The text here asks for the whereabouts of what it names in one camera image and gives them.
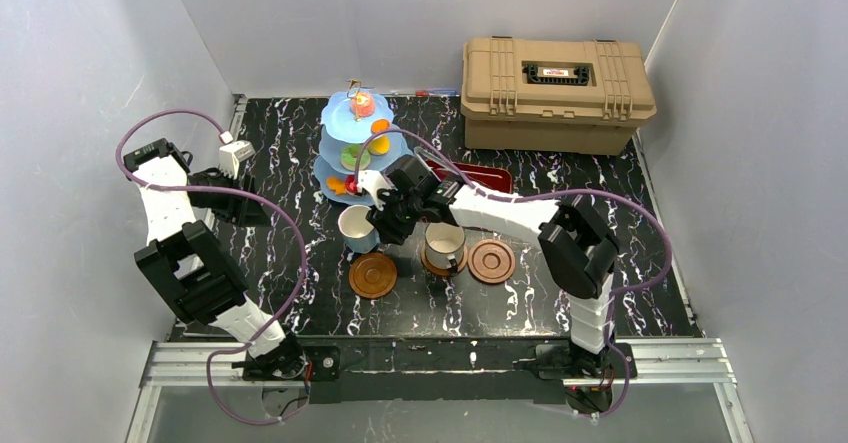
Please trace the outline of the pink sugared cake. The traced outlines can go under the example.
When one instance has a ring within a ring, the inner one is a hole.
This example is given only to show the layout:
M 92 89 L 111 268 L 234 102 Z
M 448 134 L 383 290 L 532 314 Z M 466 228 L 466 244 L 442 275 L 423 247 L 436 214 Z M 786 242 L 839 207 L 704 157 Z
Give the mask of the pink sugared cake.
M 356 120 L 367 118 L 376 111 L 376 100 L 367 91 L 356 91 L 350 96 L 350 109 Z

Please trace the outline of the beige ribbed mug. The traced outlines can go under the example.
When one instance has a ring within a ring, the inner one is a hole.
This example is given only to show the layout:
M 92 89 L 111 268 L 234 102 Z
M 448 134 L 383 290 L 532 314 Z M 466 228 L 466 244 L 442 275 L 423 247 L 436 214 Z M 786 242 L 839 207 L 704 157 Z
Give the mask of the beige ribbed mug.
M 464 230 L 448 223 L 429 223 L 424 239 L 428 260 L 439 268 L 456 266 L 466 247 Z

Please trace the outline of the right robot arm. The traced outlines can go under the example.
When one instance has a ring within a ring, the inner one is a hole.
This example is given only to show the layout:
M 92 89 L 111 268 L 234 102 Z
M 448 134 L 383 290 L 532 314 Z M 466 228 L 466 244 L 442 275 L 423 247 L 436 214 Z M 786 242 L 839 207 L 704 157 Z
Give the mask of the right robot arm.
M 367 220 L 381 242 L 401 245 L 419 222 L 448 223 L 504 234 L 542 252 L 553 282 L 572 299 L 573 344 L 606 350 L 618 239 L 583 196 L 522 197 L 480 188 L 456 175 L 443 178 L 405 155 L 383 171 L 361 170 L 359 191 L 372 204 Z

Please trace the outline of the light blue cup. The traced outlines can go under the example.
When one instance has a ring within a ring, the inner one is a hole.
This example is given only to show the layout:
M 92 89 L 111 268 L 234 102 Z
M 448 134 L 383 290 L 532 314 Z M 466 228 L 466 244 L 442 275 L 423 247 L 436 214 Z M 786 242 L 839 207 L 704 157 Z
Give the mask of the light blue cup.
M 337 225 L 344 243 L 354 253 L 367 254 L 379 244 L 376 228 L 367 220 L 368 206 L 351 205 L 344 209 Z

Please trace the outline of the blue three-tier cake stand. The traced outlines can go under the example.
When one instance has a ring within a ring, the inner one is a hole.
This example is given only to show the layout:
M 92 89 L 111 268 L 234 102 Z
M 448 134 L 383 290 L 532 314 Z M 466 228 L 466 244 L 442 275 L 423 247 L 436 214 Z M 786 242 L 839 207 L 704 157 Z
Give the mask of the blue three-tier cake stand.
M 376 100 L 376 111 L 373 115 L 367 118 L 356 120 L 350 109 L 350 96 L 356 91 L 367 91 L 355 85 L 351 88 L 336 92 L 331 95 L 327 105 L 321 112 L 321 137 L 319 141 L 318 156 L 313 163 L 313 176 L 320 185 L 321 192 L 329 200 L 345 205 L 370 205 L 372 200 L 368 196 L 350 196 L 332 194 L 326 186 L 325 179 L 330 176 L 346 178 L 347 175 L 354 175 L 354 171 L 346 170 L 340 163 L 340 153 L 344 146 L 349 144 L 363 144 L 367 138 L 372 136 L 371 124 L 381 118 L 393 123 L 394 113 L 390 108 L 387 99 L 380 95 L 370 92 Z M 391 163 L 404 155 L 409 155 L 411 150 L 405 140 L 405 137 L 400 133 L 384 134 L 390 138 L 391 149 L 383 156 L 372 156 L 371 162 L 367 168 L 362 170 L 383 171 Z

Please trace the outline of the red rectangular tray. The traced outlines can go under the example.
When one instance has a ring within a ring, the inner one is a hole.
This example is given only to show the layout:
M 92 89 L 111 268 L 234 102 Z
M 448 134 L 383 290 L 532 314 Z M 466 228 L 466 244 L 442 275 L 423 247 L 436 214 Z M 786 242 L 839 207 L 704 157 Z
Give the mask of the red rectangular tray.
M 467 163 L 458 163 L 459 166 L 468 172 L 474 172 L 479 174 L 479 178 L 481 180 L 488 181 L 489 185 L 492 186 L 492 189 L 501 193 L 512 193 L 513 192 L 513 177 L 512 175 L 505 169 L 494 168 L 490 166 L 483 165 L 475 165 L 475 164 L 467 164 Z M 441 181 L 459 181 L 462 183 L 463 181 L 455 176 L 447 176 Z

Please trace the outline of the red glazed donut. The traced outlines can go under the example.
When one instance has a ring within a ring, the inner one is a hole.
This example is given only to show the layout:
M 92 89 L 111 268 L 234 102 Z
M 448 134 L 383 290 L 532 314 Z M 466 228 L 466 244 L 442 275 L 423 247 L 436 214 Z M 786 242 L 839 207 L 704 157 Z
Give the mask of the red glazed donut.
M 357 179 L 355 175 L 347 175 L 344 180 L 344 188 L 345 192 L 350 196 L 359 196 L 360 192 L 357 186 Z

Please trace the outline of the green glazed donut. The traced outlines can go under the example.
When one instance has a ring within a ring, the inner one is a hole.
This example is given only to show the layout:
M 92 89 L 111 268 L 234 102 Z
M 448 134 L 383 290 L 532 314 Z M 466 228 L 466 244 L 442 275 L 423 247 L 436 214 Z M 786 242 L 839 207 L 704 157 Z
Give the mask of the green glazed donut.
M 354 171 L 357 165 L 360 169 L 365 169 L 370 162 L 371 154 L 361 144 L 349 144 L 341 150 L 340 163 L 346 170 Z

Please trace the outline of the orange fish cookie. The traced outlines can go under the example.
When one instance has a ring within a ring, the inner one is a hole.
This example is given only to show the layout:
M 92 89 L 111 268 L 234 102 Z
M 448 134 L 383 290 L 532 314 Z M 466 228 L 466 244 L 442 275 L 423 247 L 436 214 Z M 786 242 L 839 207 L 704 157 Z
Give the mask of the orange fish cookie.
M 347 185 L 345 178 L 330 176 L 325 179 L 327 189 L 334 195 L 347 195 Z

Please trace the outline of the silver metal tongs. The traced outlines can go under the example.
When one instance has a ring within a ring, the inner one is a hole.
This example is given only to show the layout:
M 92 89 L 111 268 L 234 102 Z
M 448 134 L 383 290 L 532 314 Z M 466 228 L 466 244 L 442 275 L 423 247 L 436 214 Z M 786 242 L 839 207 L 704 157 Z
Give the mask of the silver metal tongs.
M 473 183 L 486 189 L 492 189 L 492 186 L 489 185 L 488 181 L 481 180 L 479 178 L 478 173 L 463 170 L 458 163 L 450 161 L 437 150 L 430 150 L 424 146 L 417 146 L 413 149 L 413 153 L 439 180 L 442 180 L 447 176 L 455 176 L 466 183 Z

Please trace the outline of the yellow cake slice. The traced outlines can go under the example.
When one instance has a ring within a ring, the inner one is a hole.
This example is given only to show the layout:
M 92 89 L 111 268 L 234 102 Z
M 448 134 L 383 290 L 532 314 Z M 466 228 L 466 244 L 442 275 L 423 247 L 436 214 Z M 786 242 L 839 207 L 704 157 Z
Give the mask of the yellow cake slice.
M 367 146 L 367 150 L 372 156 L 386 155 L 390 149 L 391 141 L 387 135 L 376 137 Z

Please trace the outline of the round brown wooden box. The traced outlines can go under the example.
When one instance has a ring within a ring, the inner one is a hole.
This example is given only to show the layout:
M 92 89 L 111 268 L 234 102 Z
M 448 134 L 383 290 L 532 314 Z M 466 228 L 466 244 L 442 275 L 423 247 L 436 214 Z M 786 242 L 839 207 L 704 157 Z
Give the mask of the round brown wooden box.
M 421 260 L 423 266 L 430 273 L 435 274 L 435 275 L 440 276 L 440 277 L 452 277 L 452 276 L 457 275 L 460 272 L 462 272 L 465 269 L 465 267 L 467 266 L 468 250 L 467 250 L 466 247 L 463 247 L 462 256 L 461 256 L 459 262 L 457 263 L 456 266 L 452 266 L 450 268 L 439 268 L 439 267 L 434 266 L 428 260 L 427 248 L 426 247 L 423 247 L 420 251 L 420 260 Z

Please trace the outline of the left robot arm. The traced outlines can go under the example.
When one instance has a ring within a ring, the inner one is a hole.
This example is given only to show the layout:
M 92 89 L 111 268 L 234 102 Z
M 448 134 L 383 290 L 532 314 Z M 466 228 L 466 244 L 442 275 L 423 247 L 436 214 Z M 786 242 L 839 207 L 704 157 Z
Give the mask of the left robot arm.
M 243 368 L 285 372 L 302 359 L 302 348 L 248 297 L 245 274 L 194 213 L 206 208 L 236 226 L 269 224 L 261 204 L 243 195 L 255 188 L 244 170 L 254 154 L 251 143 L 234 140 L 220 148 L 218 166 L 196 173 L 191 156 L 164 138 L 125 154 L 122 162 L 139 180 L 148 221 L 146 245 L 134 260 L 180 321 L 215 327 L 248 343 Z

